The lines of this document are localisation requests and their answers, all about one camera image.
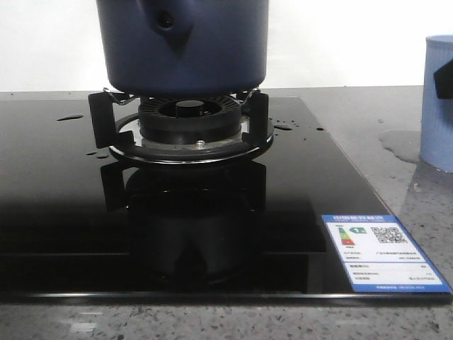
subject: water droplet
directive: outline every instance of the water droplet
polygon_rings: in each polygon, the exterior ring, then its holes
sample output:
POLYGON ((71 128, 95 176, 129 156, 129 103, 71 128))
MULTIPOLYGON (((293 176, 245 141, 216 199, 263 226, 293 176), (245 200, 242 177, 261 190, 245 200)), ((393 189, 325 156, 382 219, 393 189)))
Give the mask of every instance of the water droplet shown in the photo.
POLYGON ((416 193, 421 193, 423 190, 422 188, 420 187, 420 185, 418 183, 414 183, 413 184, 413 190, 416 192, 416 193))
POLYGON ((84 116, 84 115, 67 115, 66 117, 57 119, 57 122, 62 122, 62 121, 64 121, 64 120, 80 119, 80 118, 82 118, 83 116, 84 116))
POLYGON ((284 130, 284 131, 292 130, 292 127, 290 127, 288 124, 275 124, 274 128, 276 128, 278 130, 284 130))

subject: burner ring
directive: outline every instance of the burner ring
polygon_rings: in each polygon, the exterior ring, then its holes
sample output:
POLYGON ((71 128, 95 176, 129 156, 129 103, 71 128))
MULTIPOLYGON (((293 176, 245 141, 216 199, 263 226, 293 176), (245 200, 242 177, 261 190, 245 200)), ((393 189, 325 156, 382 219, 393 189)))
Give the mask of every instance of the burner ring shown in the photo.
POLYGON ((139 106, 140 133, 166 144, 213 142, 235 135, 241 107, 228 96, 175 99, 155 98, 139 106))
POLYGON ((143 138, 139 129, 138 114, 129 115, 116 122, 117 132, 130 131, 134 143, 110 146, 110 152, 118 159, 129 159, 150 164, 206 164, 240 157, 257 157, 273 142, 273 124, 268 120, 267 140, 263 146, 252 147, 242 141, 242 133, 248 132, 248 118, 242 117, 241 129, 225 140, 198 144, 165 144, 143 138))

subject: label sticker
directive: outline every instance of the label sticker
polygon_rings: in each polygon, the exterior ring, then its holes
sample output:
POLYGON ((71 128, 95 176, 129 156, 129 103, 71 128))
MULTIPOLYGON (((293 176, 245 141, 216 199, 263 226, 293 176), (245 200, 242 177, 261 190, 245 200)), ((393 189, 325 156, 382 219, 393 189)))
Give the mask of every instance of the label sticker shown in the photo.
POLYGON ((355 292, 452 292, 395 216, 322 218, 355 292))

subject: gray speckled countertop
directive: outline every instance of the gray speckled countertop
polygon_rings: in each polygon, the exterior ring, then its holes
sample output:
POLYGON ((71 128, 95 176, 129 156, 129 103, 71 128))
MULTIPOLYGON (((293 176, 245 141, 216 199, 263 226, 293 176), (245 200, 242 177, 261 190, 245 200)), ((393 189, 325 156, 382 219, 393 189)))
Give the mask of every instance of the gray speckled countertop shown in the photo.
MULTIPOLYGON (((453 174, 385 150, 419 130, 421 86, 272 89, 298 96, 453 283, 453 174)), ((0 100, 86 93, 0 93, 0 100)), ((0 306, 0 339, 453 339, 453 307, 0 306)))

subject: water puddle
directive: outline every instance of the water puddle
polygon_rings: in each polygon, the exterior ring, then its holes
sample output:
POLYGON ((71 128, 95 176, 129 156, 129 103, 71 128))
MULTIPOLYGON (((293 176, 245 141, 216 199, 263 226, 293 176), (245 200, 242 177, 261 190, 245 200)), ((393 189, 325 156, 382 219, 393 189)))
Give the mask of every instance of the water puddle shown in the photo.
POLYGON ((420 162, 419 130, 388 130, 379 136, 379 140, 384 149, 393 152, 401 161, 413 164, 420 162))

